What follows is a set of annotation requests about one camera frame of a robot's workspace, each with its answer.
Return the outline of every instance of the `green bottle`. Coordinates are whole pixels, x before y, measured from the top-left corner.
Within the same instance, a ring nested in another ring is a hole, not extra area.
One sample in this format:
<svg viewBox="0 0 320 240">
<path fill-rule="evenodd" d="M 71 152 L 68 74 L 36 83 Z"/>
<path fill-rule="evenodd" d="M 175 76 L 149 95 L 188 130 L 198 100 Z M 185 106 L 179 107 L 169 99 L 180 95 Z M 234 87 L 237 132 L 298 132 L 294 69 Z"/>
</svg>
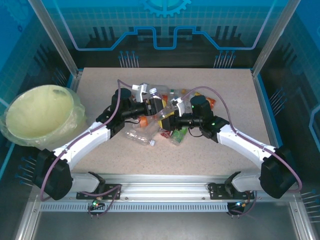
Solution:
<svg viewBox="0 0 320 240">
<path fill-rule="evenodd" d="M 176 146 L 179 146 L 183 141 L 183 139 L 185 138 L 187 132 L 188 132 L 187 127 L 182 127 L 181 130 L 174 130 L 171 135 L 170 142 Z"/>
</svg>

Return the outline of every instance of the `speckled table surface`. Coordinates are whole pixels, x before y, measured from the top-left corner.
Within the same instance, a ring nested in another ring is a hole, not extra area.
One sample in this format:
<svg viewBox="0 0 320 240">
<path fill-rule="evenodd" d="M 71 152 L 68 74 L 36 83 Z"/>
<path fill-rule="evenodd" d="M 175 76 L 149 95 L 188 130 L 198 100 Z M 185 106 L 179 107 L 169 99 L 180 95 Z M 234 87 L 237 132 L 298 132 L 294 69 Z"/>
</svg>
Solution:
<svg viewBox="0 0 320 240">
<path fill-rule="evenodd" d="M 111 103 L 117 79 L 128 84 L 151 83 L 172 89 L 208 86 L 217 90 L 229 107 L 232 122 L 247 135 L 269 144 L 266 126 L 249 69 L 196 68 L 85 68 L 77 93 L 85 106 L 88 124 Z M 200 93 L 217 100 L 214 114 L 227 119 L 214 93 Z M 195 135 L 198 129 L 192 130 Z M 189 134 L 181 146 L 157 135 L 155 146 L 141 146 L 121 133 L 87 154 L 73 172 L 104 174 L 230 175 L 256 169 L 248 159 L 205 137 Z"/>
</svg>

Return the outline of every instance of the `metal floor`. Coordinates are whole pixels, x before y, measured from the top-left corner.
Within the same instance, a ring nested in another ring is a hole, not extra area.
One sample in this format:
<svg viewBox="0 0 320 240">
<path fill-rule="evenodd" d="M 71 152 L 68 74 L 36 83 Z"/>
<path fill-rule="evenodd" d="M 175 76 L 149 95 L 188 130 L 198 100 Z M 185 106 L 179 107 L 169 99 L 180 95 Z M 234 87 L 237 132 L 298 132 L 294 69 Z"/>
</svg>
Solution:
<svg viewBox="0 0 320 240">
<path fill-rule="evenodd" d="M 109 213 L 97 219 L 82 212 L 42 212 L 34 240 L 294 240 L 287 203 L 258 203 L 250 216 L 224 213 Z"/>
</svg>

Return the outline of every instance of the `plastic bag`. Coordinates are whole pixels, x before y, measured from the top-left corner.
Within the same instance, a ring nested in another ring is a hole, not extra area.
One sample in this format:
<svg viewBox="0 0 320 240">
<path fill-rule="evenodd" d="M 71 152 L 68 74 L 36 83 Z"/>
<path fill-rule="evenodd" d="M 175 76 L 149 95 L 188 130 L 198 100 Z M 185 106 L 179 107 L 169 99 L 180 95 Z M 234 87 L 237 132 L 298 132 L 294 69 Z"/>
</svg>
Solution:
<svg viewBox="0 0 320 240">
<path fill-rule="evenodd" d="M 75 92 L 43 85 L 15 98 L 0 117 L 0 131 L 15 144 L 48 149 L 67 143 L 85 122 L 85 107 Z"/>
</svg>

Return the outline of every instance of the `gear logo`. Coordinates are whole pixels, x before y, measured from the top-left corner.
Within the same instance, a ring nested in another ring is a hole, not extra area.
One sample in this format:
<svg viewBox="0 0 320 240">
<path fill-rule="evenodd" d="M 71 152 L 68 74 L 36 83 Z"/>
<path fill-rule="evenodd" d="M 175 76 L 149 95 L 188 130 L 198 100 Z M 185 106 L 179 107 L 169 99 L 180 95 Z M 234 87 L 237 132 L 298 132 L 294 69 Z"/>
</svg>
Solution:
<svg viewBox="0 0 320 240">
<path fill-rule="evenodd" d="M 185 10 L 186 5 L 191 4 L 191 0 L 140 0 L 140 2 L 144 5 L 144 10 L 164 18 L 168 15 L 173 17 L 174 14 L 180 14 L 180 10 Z"/>
<path fill-rule="evenodd" d="M 22 25 L 28 19 L 29 8 L 27 0 L 0 0 L 0 6 L 6 8 L 18 25 Z"/>
</svg>

